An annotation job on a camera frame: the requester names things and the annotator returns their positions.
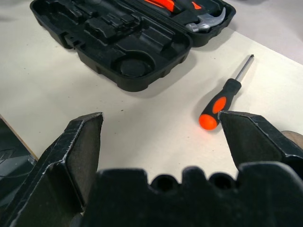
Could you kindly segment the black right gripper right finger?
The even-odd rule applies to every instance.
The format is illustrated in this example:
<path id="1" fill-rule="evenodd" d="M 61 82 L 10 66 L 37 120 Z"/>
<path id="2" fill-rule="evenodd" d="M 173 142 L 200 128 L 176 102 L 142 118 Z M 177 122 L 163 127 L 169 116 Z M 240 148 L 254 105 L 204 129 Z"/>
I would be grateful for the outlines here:
<path id="1" fill-rule="evenodd" d="M 219 120 L 237 168 L 248 162 L 281 162 L 303 175 L 303 149 L 263 116 L 221 111 Z"/>

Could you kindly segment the brown round object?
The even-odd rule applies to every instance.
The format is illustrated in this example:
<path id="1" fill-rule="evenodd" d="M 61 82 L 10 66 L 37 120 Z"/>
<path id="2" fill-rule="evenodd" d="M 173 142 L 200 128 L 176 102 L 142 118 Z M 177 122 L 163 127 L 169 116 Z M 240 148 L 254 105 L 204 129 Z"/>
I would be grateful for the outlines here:
<path id="1" fill-rule="evenodd" d="M 298 147 L 303 149 L 303 135 L 294 131 L 282 131 L 281 133 Z"/>

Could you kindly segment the orange black handled screwdriver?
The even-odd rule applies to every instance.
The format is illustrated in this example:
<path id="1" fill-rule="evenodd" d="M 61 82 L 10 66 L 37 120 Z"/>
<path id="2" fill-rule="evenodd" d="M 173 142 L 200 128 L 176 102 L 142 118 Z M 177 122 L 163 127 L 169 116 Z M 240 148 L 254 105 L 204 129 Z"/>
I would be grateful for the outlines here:
<path id="1" fill-rule="evenodd" d="M 240 72 L 235 78 L 229 78 L 222 90 L 216 94 L 199 116 L 199 124 L 205 130 L 214 130 L 219 125 L 219 112 L 228 110 L 231 106 L 232 100 L 241 89 L 241 82 L 239 78 L 244 73 L 250 62 L 254 59 L 254 54 L 251 54 Z"/>

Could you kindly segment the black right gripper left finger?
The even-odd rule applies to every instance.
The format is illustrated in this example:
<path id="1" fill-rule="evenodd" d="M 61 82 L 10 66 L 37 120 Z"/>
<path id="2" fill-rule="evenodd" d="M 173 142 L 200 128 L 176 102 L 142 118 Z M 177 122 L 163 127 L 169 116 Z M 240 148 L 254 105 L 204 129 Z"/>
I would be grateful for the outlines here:
<path id="1" fill-rule="evenodd" d="M 70 227 L 88 203 L 103 120 L 96 112 L 69 122 L 21 184 L 0 227 Z"/>

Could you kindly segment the orange handled pliers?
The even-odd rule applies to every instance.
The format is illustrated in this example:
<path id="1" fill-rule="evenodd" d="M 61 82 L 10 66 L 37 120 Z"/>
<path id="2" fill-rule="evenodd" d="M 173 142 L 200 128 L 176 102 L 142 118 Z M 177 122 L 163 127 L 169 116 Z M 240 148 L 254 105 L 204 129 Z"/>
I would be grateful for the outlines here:
<path id="1" fill-rule="evenodd" d="M 175 11 L 175 3 L 173 0 L 144 0 L 144 1 L 156 5 L 158 7 L 166 8 L 170 12 Z"/>

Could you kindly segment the beige table mat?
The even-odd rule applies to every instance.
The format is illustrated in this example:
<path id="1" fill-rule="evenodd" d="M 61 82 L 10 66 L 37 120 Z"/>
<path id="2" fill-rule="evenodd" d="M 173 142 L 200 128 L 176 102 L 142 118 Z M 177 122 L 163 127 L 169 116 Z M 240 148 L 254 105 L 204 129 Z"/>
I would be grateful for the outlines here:
<path id="1" fill-rule="evenodd" d="M 101 169 L 144 168 L 153 179 L 199 166 L 207 176 L 235 176 L 221 127 L 203 130 L 198 117 L 250 54 L 231 109 L 303 134 L 303 57 L 293 61 L 226 28 L 146 90 L 125 92 L 51 38 L 30 1 L 0 0 L 0 115 L 37 157 L 70 120 L 103 112 Z"/>

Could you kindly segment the dark glossy object beside table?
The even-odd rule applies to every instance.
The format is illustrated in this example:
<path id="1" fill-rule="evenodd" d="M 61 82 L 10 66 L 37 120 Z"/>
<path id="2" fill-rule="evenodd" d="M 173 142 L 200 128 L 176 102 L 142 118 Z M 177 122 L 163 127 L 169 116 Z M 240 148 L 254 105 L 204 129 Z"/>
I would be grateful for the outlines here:
<path id="1" fill-rule="evenodd" d="M 36 158 L 0 117 L 0 193 L 17 188 L 36 163 Z"/>

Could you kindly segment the silver claw hammer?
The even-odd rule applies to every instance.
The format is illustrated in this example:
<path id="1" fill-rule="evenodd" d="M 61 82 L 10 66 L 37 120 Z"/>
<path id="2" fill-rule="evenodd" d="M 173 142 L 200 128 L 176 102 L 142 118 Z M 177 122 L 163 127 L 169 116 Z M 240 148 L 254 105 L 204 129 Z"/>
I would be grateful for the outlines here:
<path id="1" fill-rule="evenodd" d="M 214 0 L 175 0 L 175 3 L 182 11 L 173 19 L 192 32 L 208 32 L 226 16 L 226 7 Z"/>

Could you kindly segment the black plastic case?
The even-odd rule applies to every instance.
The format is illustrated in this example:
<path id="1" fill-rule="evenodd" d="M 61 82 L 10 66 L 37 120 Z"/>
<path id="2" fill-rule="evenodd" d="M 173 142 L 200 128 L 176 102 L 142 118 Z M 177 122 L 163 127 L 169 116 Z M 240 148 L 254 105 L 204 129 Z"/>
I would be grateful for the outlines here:
<path id="1" fill-rule="evenodd" d="M 144 0 L 33 0 L 38 23 L 80 60 L 129 92 L 145 90 L 226 28 L 236 9 L 224 0 L 224 21 L 208 32 L 192 32 L 173 18 L 182 11 Z"/>

